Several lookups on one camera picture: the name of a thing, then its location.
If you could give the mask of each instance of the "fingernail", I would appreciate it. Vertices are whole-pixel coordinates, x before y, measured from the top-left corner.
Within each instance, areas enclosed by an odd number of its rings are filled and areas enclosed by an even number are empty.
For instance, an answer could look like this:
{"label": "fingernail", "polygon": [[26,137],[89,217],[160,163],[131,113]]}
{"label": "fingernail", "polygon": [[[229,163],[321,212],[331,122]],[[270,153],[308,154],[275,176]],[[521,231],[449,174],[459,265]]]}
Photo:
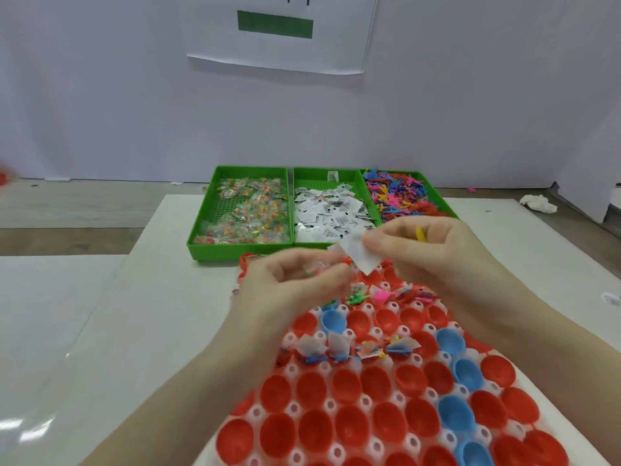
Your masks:
{"label": "fingernail", "polygon": [[363,237],[363,243],[373,250],[379,250],[382,246],[382,233],[379,230],[371,230]]}

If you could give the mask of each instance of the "white paper sheet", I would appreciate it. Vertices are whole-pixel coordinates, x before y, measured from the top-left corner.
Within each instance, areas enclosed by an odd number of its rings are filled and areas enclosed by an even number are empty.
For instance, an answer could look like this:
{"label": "white paper sheet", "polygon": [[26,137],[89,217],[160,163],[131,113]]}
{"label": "white paper sheet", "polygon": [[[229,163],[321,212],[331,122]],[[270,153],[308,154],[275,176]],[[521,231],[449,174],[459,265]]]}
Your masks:
{"label": "white paper sheet", "polygon": [[[182,1],[190,57],[329,74],[362,73],[377,4],[377,0]],[[238,11],[312,21],[312,38],[240,30]],[[300,25],[297,20],[287,23]],[[308,35],[309,22],[302,24]],[[268,30],[276,30],[273,23],[268,25]]]}

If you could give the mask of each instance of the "hand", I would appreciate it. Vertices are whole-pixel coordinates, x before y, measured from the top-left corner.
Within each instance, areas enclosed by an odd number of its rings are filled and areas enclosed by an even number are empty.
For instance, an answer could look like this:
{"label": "hand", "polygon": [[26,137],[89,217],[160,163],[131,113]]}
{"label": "hand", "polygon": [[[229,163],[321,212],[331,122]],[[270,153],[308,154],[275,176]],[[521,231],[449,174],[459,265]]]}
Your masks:
{"label": "hand", "polygon": [[[291,249],[253,261],[217,337],[254,353],[253,369],[267,374],[296,317],[349,295],[354,273],[341,259],[326,250]],[[317,261],[335,265],[308,277],[304,267]]]}
{"label": "hand", "polygon": [[[427,243],[416,240],[417,226]],[[489,339],[490,324],[507,325],[519,317],[508,301],[533,296],[458,219],[400,217],[367,232],[363,242],[391,260],[400,278],[429,286],[464,328],[481,340]]]}

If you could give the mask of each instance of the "forearm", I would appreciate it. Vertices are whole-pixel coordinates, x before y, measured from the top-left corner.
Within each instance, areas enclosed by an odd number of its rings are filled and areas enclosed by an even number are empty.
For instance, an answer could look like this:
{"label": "forearm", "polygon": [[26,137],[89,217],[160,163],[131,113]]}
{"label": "forearm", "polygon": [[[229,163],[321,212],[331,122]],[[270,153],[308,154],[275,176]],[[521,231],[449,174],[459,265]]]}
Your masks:
{"label": "forearm", "polygon": [[154,392],[82,466],[190,466],[252,387],[248,353],[235,352],[219,336]]}
{"label": "forearm", "polygon": [[496,327],[512,360],[611,463],[621,457],[621,354],[530,291],[520,316]]}

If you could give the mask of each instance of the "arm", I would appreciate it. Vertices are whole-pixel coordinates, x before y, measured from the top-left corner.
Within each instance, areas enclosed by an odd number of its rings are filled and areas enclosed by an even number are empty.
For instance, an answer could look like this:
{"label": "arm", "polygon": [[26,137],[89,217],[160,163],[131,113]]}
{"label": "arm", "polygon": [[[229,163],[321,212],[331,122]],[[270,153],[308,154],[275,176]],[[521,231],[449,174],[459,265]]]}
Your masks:
{"label": "arm", "polygon": [[[420,226],[428,243],[416,241]],[[424,283],[478,340],[512,360],[612,462],[621,442],[621,353],[537,297],[470,228],[447,217],[402,217],[365,235],[404,280]]]}
{"label": "arm", "polygon": [[346,297],[353,273],[332,266],[312,278],[303,266],[337,263],[324,250],[286,250],[254,261],[209,346],[154,392],[82,466],[190,466],[236,404],[272,369],[292,321]]}

